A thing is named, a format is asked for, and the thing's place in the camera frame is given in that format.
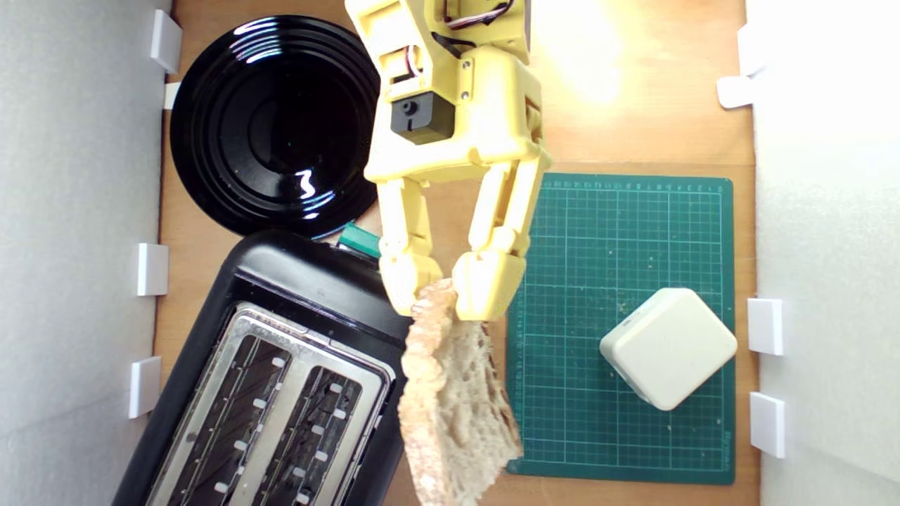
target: bread crust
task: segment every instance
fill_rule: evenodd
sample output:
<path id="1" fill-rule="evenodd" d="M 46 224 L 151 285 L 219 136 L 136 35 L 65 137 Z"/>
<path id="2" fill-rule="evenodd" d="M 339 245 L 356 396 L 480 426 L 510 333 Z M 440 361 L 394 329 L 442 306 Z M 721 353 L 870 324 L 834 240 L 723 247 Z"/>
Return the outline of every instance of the bread crust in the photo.
<path id="1" fill-rule="evenodd" d="M 400 433 L 423 506 L 475 504 L 501 468 L 522 455 L 486 325 L 457 320 L 455 306 L 450 279 L 423 288 L 401 360 L 408 382 Z"/>

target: wooden surface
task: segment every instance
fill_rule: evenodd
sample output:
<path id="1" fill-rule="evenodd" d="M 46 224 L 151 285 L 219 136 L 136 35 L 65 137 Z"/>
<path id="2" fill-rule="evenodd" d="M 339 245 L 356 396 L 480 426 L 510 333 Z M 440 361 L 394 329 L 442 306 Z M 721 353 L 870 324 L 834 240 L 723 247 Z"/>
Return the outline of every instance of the wooden surface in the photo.
<path id="1" fill-rule="evenodd" d="M 308 14 L 350 26 L 338 0 L 175 0 L 184 28 L 181 70 L 227 30 L 272 14 Z M 716 79 L 737 71 L 741 0 L 535 0 L 533 65 L 544 85 L 544 131 L 553 170 L 734 181 L 738 340 L 737 451 L 733 486 L 566 480 L 503 475 L 482 505 L 581 506 L 759 504 L 759 453 L 750 446 L 748 396 L 758 384 L 746 346 L 746 304 L 755 290 L 752 119 L 723 111 Z M 180 76 L 171 76 L 176 81 Z M 466 245 L 477 182 L 427 190 L 435 257 L 446 272 Z M 378 231 L 369 213 L 361 224 Z M 222 260 L 238 237 L 207 218 L 181 186 L 167 142 L 160 240 L 170 247 L 169 295 L 159 301 L 155 352 L 169 371 Z M 502 326 L 494 325 L 505 363 Z M 405 461 L 389 506 L 417 504 Z"/>

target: white bracket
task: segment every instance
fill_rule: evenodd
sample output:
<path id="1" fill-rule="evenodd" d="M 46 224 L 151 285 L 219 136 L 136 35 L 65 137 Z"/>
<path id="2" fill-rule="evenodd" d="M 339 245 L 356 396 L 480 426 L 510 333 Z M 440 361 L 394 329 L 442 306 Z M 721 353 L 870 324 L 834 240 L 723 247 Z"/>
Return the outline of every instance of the white bracket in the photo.
<path id="1" fill-rule="evenodd" d="M 168 293 L 168 246 L 138 245 L 138 296 Z"/>
<path id="2" fill-rule="evenodd" d="M 774 457 L 785 457 L 784 401 L 750 392 L 750 444 Z"/>
<path id="3" fill-rule="evenodd" d="M 715 89 L 725 109 L 750 105 L 754 74 L 766 67 L 770 57 L 769 35 L 757 24 L 747 23 L 737 31 L 737 58 L 740 76 L 719 77 Z"/>
<path id="4" fill-rule="evenodd" d="M 153 39 L 150 41 L 150 57 L 169 74 L 178 72 L 181 62 L 181 35 L 178 24 L 157 9 L 153 15 Z"/>
<path id="5" fill-rule="evenodd" d="M 781 357 L 785 354 L 779 299 L 747 299 L 750 350 Z"/>
<path id="6" fill-rule="evenodd" d="M 149 412 L 159 400 L 159 382 L 162 378 L 162 359 L 150 357 L 131 363 L 131 396 L 128 418 L 136 419 Z"/>
<path id="7" fill-rule="evenodd" d="M 171 111 L 175 106 L 175 97 L 178 95 L 178 88 L 181 87 L 181 81 L 175 83 L 166 83 L 166 98 L 163 99 L 163 110 Z"/>

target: wire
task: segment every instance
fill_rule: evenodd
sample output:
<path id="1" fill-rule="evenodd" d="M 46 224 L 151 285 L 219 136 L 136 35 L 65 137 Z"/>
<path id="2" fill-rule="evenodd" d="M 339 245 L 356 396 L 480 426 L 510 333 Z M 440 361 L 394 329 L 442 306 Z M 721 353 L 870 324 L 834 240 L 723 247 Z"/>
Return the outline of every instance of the wire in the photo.
<path id="1" fill-rule="evenodd" d="M 472 46 L 473 48 L 477 47 L 472 41 L 463 41 L 460 39 L 451 39 L 450 37 L 445 37 L 437 32 L 431 32 L 431 36 L 434 37 L 435 41 L 444 47 L 445 50 L 448 50 L 450 54 L 454 55 L 457 59 L 463 57 L 463 53 L 458 50 L 455 46 Z"/>
<path id="2" fill-rule="evenodd" d="M 416 46 L 407 46 L 406 47 L 406 69 L 413 76 L 419 77 L 422 75 L 422 71 L 419 70 L 419 67 L 416 67 L 415 50 L 416 50 Z"/>
<path id="3" fill-rule="evenodd" d="M 507 11 L 512 7 L 513 2 L 515 2 L 515 0 L 509 0 L 508 2 L 497 4 L 496 7 L 486 13 L 464 16 L 461 18 L 456 18 L 454 20 L 447 19 L 447 28 L 449 28 L 450 30 L 461 30 L 462 28 L 466 28 L 478 23 L 491 24 L 494 20 L 501 17 L 503 14 L 506 14 Z"/>

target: grid lines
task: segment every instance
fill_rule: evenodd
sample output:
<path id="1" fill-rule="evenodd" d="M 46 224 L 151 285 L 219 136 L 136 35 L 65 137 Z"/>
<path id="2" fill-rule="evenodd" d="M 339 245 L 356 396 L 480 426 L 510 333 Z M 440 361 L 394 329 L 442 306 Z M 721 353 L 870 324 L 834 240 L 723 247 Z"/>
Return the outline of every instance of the grid lines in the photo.
<path id="1" fill-rule="evenodd" d="M 686 286 L 734 329 L 725 179 L 547 174 L 509 309 L 508 386 L 525 456 L 511 473 L 734 480 L 734 362 L 674 411 L 639 399 L 599 340 L 657 289 Z"/>

